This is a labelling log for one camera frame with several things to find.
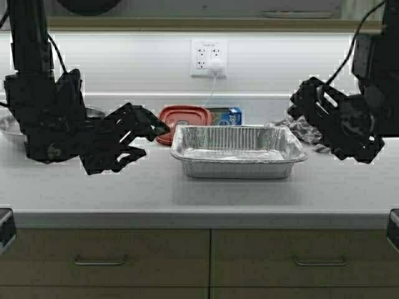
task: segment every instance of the aluminum foil pan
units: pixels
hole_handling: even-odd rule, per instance
[[[282,179],[308,154],[285,126],[178,126],[171,155],[194,178]]]

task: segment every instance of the backsplash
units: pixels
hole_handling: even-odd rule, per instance
[[[67,67],[79,68],[84,76],[86,104],[114,110],[131,101],[156,113],[165,105],[202,105],[207,101],[211,79],[190,77],[191,40],[227,39],[228,76],[217,81],[209,105],[239,106],[247,125],[284,118],[290,94],[312,75],[328,79],[344,59],[351,38],[350,34],[317,33],[51,34]],[[13,73],[10,42],[9,33],[2,32],[0,78]],[[58,77],[58,62],[55,67]],[[350,64],[335,86],[345,93],[357,92]]]

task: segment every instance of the plug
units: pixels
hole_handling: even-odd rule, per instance
[[[213,78],[217,78],[224,71],[225,67],[226,62],[223,59],[211,59],[208,64],[209,74]]]

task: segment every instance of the gray rag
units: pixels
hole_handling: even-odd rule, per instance
[[[314,126],[308,124],[304,116],[297,120],[288,116],[285,120],[271,123],[272,126],[287,126],[291,132],[301,141],[314,146],[314,151],[323,154],[331,154],[331,149],[320,143],[322,134]]]

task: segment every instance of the wall outlet cover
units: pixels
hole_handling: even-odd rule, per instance
[[[228,41],[222,39],[193,39],[191,41],[191,68],[192,77],[212,77],[209,64],[218,59],[222,62],[218,77],[227,76]]]

